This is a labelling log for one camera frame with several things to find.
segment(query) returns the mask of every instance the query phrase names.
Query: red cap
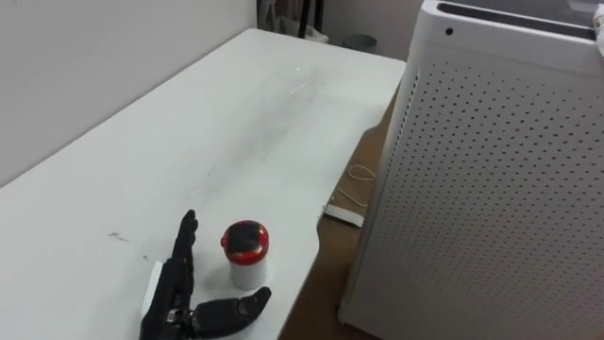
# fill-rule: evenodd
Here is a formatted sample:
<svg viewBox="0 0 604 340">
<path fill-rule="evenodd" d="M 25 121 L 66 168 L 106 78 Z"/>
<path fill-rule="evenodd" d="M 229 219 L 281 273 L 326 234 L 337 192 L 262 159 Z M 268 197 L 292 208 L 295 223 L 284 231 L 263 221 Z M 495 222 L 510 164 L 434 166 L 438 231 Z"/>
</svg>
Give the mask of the red cap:
<svg viewBox="0 0 604 340">
<path fill-rule="evenodd" d="M 240 221 L 228 227 L 220 240 L 229 261 L 239 265 L 257 264 L 268 252 L 268 230 L 255 221 Z"/>
</svg>

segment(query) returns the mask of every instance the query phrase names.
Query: table surface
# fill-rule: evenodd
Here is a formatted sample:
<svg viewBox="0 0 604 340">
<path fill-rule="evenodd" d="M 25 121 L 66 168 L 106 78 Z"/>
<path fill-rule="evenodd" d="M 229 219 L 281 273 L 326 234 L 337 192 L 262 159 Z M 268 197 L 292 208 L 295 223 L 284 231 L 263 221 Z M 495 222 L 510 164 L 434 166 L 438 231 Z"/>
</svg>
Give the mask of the table surface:
<svg viewBox="0 0 604 340">
<path fill-rule="evenodd" d="M 316 225 L 405 63 L 247 30 L 0 189 L 6 338 L 138 338 L 155 261 L 197 211 L 193 303 L 244 295 L 220 236 L 271 235 L 263 315 L 276 339 L 316 257 Z"/>
</svg>

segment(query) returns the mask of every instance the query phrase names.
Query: robotic hand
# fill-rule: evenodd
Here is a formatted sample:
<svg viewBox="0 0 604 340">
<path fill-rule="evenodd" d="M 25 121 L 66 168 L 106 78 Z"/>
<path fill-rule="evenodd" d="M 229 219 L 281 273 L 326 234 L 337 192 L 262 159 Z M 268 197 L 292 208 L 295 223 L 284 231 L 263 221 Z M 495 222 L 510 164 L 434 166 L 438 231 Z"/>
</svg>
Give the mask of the robotic hand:
<svg viewBox="0 0 604 340">
<path fill-rule="evenodd" d="M 271 297 L 268 287 L 242 298 L 201 303 L 190 309 L 193 293 L 193 253 L 197 230 L 195 212 L 180 223 L 172 257 L 161 267 L 153 300 L 141 324 L 140 340 L 216 338 L 243 330 L 262 313 Z"/>
</svg>

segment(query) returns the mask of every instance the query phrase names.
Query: smudge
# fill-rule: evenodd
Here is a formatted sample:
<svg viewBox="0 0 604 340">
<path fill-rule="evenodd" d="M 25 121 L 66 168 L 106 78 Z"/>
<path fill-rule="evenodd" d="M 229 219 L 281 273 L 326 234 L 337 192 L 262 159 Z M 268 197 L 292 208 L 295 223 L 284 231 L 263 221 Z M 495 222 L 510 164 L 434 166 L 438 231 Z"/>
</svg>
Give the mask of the smudge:
<svg viewBox="0 0 604 340">
<path fill-rule="evenodd" d="M 120 237 L 121 233 L 118 231 L 114 231 L 111 234 L 107 235 L 108 237 L 113 237 L 114 239 L 118 240 L 118 241 L 122 241 L 122 242 L 128 242 L 130 243 L 130 240 L 124 238 L 124 237 Z"/>
</svg>

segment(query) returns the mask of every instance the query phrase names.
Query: wooden floor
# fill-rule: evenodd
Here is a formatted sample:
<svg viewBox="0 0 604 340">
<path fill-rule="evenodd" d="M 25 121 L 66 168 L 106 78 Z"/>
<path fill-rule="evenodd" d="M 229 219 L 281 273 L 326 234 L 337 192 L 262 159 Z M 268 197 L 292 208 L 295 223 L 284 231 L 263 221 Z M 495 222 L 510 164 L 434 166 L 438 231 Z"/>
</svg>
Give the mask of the wooden floor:
<svg viewBox="0 0 604 340">
<path fill-rule="evenodd" d="M 374 173 L 378 172 L 392 107 L 393 105 L 379 126 L 368 131 L 362 138 L 350 164 L 361 164 Z M 344 173 L 338 186 L 358 201 L 367 202 L 373 185 L 374 182 L 355 181 Z M 357 207 L 339 193 L 334 194 L 332 203 L 361 215 L 365 213 L 364 208 Z M 344 293 L 359 231 L 323 218 L 317 232 L 321 244 L 319 255 L 279 340 L 374 340 L 368 334 L 342 325 L 336 318 L 336 309 Z"/>
</svg>

